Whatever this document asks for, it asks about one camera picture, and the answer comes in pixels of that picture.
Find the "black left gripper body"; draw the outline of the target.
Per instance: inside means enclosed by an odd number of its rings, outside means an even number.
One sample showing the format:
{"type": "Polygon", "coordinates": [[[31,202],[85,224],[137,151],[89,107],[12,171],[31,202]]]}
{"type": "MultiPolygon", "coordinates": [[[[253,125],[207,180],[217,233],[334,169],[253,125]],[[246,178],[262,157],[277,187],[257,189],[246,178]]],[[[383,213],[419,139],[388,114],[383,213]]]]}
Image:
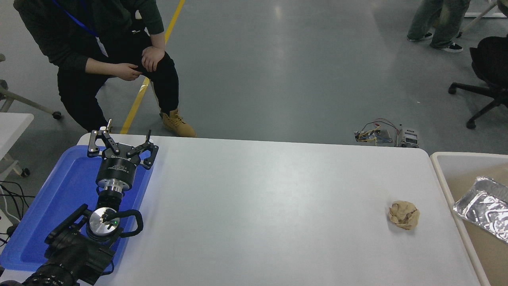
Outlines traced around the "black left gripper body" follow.
{"type": "Polygon", "coordinates": [[[121,187],[133,186],[136,168],[141,162],[139,155],[129,158],[125,151],[115,155],[112,149],[105,149],[102,157],[96,178],[96,184],[99,187],[105,187],[106,183],[112,180],[120,181],[118,185],[121,187]]]}

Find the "person's right hand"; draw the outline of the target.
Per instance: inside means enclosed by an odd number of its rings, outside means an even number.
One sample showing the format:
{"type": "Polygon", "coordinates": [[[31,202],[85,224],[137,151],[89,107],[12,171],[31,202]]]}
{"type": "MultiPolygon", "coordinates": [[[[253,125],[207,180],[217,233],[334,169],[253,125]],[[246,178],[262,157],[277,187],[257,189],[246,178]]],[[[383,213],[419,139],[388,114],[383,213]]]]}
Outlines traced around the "person's right hand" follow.
{"type": "Polygon", "coordinates": [[[129,63],[120,63],[113,65],[113,75],[126,81],[133,81],[143,74],[137,70],[138,66],[129,63]]]}

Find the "person's left hand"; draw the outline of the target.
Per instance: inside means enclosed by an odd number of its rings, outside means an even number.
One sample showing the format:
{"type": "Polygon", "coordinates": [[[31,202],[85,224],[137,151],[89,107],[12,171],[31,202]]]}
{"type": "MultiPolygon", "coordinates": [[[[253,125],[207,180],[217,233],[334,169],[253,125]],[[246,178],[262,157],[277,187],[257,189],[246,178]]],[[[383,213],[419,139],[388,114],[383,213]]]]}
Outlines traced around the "person's left hand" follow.
{"type": "Polygon", "coordinates": [[[141,64],[147,72],[155,72],[158,66],[158,63],[165,56],[165,51],[163,48],[149,46],[142,51],[141,64]]]}

